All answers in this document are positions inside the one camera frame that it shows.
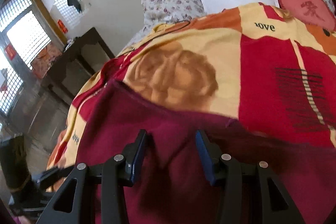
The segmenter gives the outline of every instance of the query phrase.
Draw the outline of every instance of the rose print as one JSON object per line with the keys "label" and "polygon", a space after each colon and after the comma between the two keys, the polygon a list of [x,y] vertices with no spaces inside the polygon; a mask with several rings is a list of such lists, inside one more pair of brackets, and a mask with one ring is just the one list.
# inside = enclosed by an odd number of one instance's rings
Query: rose print
{"label": "rose print", "polygon": [[125,82],[145,99],[174,110],[207,111],[218,90],[216,71],[206,56],[183,49],[179,42],[144,54]]}

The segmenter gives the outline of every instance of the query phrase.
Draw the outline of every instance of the table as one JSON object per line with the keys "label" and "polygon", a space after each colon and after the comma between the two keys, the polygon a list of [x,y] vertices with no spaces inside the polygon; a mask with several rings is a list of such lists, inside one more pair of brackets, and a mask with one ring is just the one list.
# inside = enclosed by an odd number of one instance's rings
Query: table
{"label": "table", "polygon": [[102,37],[99,35],[95,27],[88,30],[84,35],[77,38],[75,42],[53,63],[50,69],[47,71],[45,77],[41,81],[41,86],[47,87],[50,92],[60,99],[65,105],[69,106],[61,97],[59,97],[54,91],[53,86],[59,87],[69,98],[72,100],[76,95],[72,94],[67,87],[65,87],[62,81],[67,76],[67,64],[77,59],[84,69],[91,75],[95,74],[94,69],[81,55],[81,49],[85,45],[99,44],[109,58],[114,58],[114,54],[110,48],[106,45]]}

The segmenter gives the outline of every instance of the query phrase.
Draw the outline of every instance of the chinese character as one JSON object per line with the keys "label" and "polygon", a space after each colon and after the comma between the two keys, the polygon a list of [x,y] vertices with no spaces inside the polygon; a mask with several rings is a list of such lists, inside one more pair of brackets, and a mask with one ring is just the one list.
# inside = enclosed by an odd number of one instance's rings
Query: chinese character
{"label": "chinese character", "polygon": [[307,7],[308,11],[304,13],[305,16],[311,15],[316,16],[318,19],[325,21],[323,18],[319,17],[319,15],[316,13],[316,9],[318,8],[314,3],[311,1],[306,1],[301,4],[301,7]]}

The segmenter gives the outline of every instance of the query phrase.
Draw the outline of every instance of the metal rivet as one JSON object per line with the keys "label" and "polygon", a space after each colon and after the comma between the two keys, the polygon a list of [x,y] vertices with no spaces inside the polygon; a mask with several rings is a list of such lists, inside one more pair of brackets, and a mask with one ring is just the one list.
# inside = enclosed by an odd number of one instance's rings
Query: metal rivet
{"label": "metal rivet", "polygon": [[86,164],[84,164],[84,163],[81,163],[81,164],[78,164],[77,165],[77,169],[78,170],[83,170],[83,169],[85,169],[86,168]]}
{"label": "metal rivet", "polygon": [[115,161],[121,161],[124,159],[124,156],[121,154],[115,155],[113,158]]}
{"label": "metal rivet", "polygon": [[262,167],[262,168],[267,168],[268,163],[266,161],[261,161],[261,162],[259,162],[259,166]]}
{"label": "metal rivet", "polygon": [[222,155],[222,159],[223,160],[230,160],[231,159],[231,156],[229,154],[223,154]]}

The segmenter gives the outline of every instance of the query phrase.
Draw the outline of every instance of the maroon cloth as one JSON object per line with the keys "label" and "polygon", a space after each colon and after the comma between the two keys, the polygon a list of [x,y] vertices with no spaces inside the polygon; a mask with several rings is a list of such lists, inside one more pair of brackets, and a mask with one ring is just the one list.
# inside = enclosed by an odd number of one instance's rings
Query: maroon cloth
{"label": "maroon cloth", "polygon": [[[220,189],[210,187],[204,177],[195,145],[197,129],[204,129],[224,153],[240,162],[268,162],[307,224],[323,223],[336,204],[334,149],[256,136],[237,120],[219,115],[167,110],[114,80],[108,82],[96,102],[76,163],[105,162],[133,142],[141,128],[152,135],[152,140],[141,181],[124,188],[130,224],[214,222]],[[98,224],[99,202],[95,210]]]}

